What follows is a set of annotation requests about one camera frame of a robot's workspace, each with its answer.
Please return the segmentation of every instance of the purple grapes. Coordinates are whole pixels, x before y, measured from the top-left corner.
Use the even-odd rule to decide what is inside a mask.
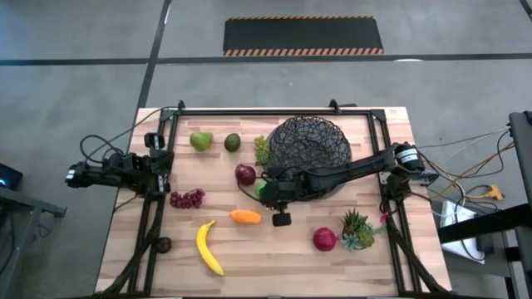
[[[191,190],[183,195],[174,191],[170,194],[170,205],[174,208],[200,208],[204,196],[205,191],[200,188]]]

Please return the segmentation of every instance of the hazard stripe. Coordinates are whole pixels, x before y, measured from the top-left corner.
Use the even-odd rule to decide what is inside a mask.
[[[224,56],[312,56],[312,55],[381,55],[382,48],[323,48],[323,49],[237,49],[223,52]]]
[[[312,19],[343,19],[343,18],[373,18],[373,16],[267,16],[267,17],[228,17],[227,21],[243,20],[312,20]]]

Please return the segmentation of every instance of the gray floor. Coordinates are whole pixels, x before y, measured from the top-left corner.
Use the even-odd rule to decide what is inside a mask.
[[[147,57],[162,3],[1,0],[0,59]],[[175,0],[160,56],[221,56],[226,17],[309,14],[375,15],[387,54],[532,52],[532,22],[517,0]],[[64,219],[42,220],[53,232],[32,245],[17,298],[93,291],[116,190],[69,189],[64,175],[81,159],[82,136],[112,137],[131,125],[144,74],[145,66],[0,67],[0,125],[8,128],[0,138],[12,141],[0,145],[0,161],[25,174],[23,192],[69,208]],[[406,106],[416,142],[427,145],[504,127],[510,112],[532,109],[531,84],[529,60],[157,66],[147,106],[321,106],[332,98]],[[441,161],[454,150],[426,154]],[[495,139],[486,140],[446,166],[460,171],[494,151]],[[507,208],[525,192],[515,153],[504,158],[505,172],[465,187],[498,184]],[[505,296],[500,278],[447,266],[459,293]]]

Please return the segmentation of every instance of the red onion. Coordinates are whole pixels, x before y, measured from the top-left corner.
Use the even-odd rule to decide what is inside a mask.
[[[239,164],[234,171],[236,180],[244,186],[255,183],[255,169],[251,166]]]
[[[319,228],[314,233],[314,246],[320,251],[331,251],[336,246],[336,235],[331,228]]]

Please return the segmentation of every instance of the wooden tabletop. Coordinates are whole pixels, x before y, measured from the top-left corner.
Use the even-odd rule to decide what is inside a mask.
[[[382,109],[387,113],[392,142],[413,143],[406,108]],[[137,121],[153,110],[139,110]],[[159,113],[155,113],[135,128],[131,152],[148,154],[143,136],[147,132],[157,131],[158,118]],[[351,144],[353,160],[372,155],[365,117],[341,115],[324,118],[340,126]],[[184,193],[202,188],[206,195],[199,209],[176,209],[167,201],[160,235],[171,238],[173,247],[168,253],[157,255],[152,296],[325,297],[397,294],[386,233],[377,235],[372,247],[356,252],[349,252],[340,243],[331,252],[319,252],[312,242],[314,231],[320,227],[329,227],[340,233],[341,216],[349,208],[356,208],[369,216],[369,221],[375,226],[380,224],[378,204],[381,196],[376,175],[348,182],[337,194],[323,201],[291,203],[288,212],[292,214],[293,223],[281,228],[273,227],[272,212],[239,192],[234,178],[236,165],[254,165],[254,138],[267,136],[286,119],[285,116],[179,118],[175,160],[170,176],[172,191]],[[190,134],[199,130],[214,134],[213,144],[204,153],[196,152],[189,144]],[[377,132],[382,149],[382,135],[378,128]],[[224,149],[224,139],[231,133],[238,133],[242,139],[239,151],[232,154]],[[426,192],[422,188],[416,191]],[[133,195],[130,190],[122,189],[116,204]],[[434,278],[450,290],[430,204],[423,199],[410,197],[405,201],[405,206],[416,254]],[[260,225],[233,222],[229,212],[237,208],[261,213],[263,222]],[[142,199],[136,199],[114,214],[96,284],[97,291],[108,287],[131,258],[141,210]],[[223,277],[207,268],[195,244],[198,228],[210,220],[216,220],[216,224],[209,231],[207,243],[225,271]],[[401,264],[407,285],[410,285],[403,255]],[[140,271],[139,282],[143,281],[144,271]]]

